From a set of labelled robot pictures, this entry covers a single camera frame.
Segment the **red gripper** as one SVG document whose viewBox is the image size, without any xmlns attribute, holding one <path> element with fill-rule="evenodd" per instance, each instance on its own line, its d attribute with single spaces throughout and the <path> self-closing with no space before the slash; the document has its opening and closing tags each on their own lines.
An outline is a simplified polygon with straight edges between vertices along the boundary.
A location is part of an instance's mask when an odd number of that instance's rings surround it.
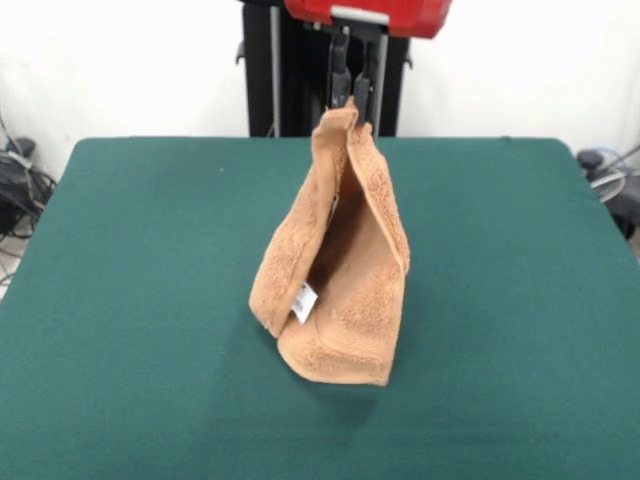
<svg viewBox="0 0 640 480">
<path fill-rule="evenodd" d="M 289 14 L 310 23 L 332 25 L 335 20 L 385 27 L 392 37 L 432 39 L 445 23 L 451 0 L 285 0 Z M 350 94 L 347 54 L 350 28 L 340 25 L 329 48 L 328 107 L 342 108 Z M 362 69 L 353 82 L 357 125 L 371 122 L 377 76 L 376 47 L 361 40 Z"/>
</svg>

